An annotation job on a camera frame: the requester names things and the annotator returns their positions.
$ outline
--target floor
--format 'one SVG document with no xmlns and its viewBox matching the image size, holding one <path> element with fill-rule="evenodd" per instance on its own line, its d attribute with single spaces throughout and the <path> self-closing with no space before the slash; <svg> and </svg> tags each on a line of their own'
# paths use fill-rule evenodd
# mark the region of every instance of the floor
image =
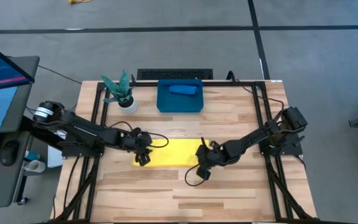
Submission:
<svg viewBox="0 0 358 224">
<path fill-rule="evenodd" d="M 249 29 L 254 15 L 260 26 L 255 32 Z M 232 28 L 112 29 L 194 26 Z M 90 30 L 65 30 L 81 28 Z M 124 68 L 133 74 L 138 68 L 212 68 L 215 79 L 232 70 L 241 79 L 283 80 L 290 105 L 309 122 L 302 146 L 318 216 L 358 223 L 358 128 L 347 123 L 358 116 L 358 1 L 0 1 L 0 51 L 39 55 L 41 65 L 79 81 L 117 79 Z M 28 106 L 53 100 L 71 107 L 79 90 L 40 68 Z M 29 178 L 25 194 L 31 201 L 0 208 L 0 223 L 47 220 L 58 176 Z"/>
</svg>

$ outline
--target black robotic arm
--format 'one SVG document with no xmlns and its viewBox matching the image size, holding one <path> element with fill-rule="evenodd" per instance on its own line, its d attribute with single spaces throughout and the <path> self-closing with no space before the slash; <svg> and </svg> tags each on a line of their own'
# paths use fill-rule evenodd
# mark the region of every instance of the black robotic arm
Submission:
<svg viewBox="0 0 358 224">
<path fill-rule="evenodd" d="M 308 124 L 298 108 L 287 108 L 281 112 L 281 121 L 275 119 L 267 121 L 262 128 L 257 129 L 250 134 L 238 140 L 229 140 L 223 144 L 211 141 L 210 147 L 204 143 L 197 150 L 198 164 L 197 175 L 204 180 L 208 180 L 211 173 L 208 171 L 214 166 L 226 166 L 235 164 L 243 155 L 247 148 L 267 140 L 269 147 L 275 153 L 279 153 L 281 148 L 287 144 L 285 138 L 289 134 L 302 132 Z"/>
<path fill-rule="evenodd" d="M 76 146 L 89 150 L 111 147 L 136 154 L 141 166 L 150 162 L 149 153 L 152 138 L 140 128 L 126 131 L 119 128 L 101 126 L 81 118 L 74 112 L 65 110 L 61 103 L 46 101 L 36 109 L 33 117 L 35 127 L 49 131 L 63 130 L 75 141 L 62 141 L 61 146 Z"/>
</svg>

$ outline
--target blue tray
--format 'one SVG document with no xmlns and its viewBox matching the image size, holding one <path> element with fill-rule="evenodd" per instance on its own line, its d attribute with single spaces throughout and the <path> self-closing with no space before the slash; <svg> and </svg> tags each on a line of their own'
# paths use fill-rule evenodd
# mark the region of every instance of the blue tray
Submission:
<svg viewBox="0 0 358 224">
<path fill-rule="evenodd" d="M 195 95 L 169 92 L 172 85 L 197 86 Z M 203 81 L 201 80 L 159 80 L 157 108 L 161 113 L 198 113 L 204 107 Z"/>
</svg>

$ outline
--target yellow towel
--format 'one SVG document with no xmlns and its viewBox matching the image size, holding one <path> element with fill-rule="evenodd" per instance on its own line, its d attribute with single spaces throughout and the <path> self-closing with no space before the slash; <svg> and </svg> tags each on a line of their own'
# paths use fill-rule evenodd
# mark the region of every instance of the yellow towel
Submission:
<svg viewBox="0 0 358 224">
<path fill-rule="evenodd" d="M 167 140 L 153 139 L 152 146 L 163 146 Z M 153 148 L 150 156 L 150 162 L 145 167 L 192 167 L 198 164 L 196 152 L 202 144 L 200 139 L 169 139 L 169 144 L 163 148 Z M 139 166 L 132 160 L 133 166 Z"/>
</svg>

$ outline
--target computer mouse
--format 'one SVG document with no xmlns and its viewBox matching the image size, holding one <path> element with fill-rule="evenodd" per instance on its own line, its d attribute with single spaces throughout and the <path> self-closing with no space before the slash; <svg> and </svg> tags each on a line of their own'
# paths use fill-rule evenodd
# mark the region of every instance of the computer mouse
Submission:
<svg viewBox="0 0 358 224">
<path fill-rule="evenodd" d="M 19 150 L 19 143 L 15 140 L 5 143 L 0 150 L 1 163 L 4 166 L 11 166 L 15 163 L 17 152 Z"/>
</svg>

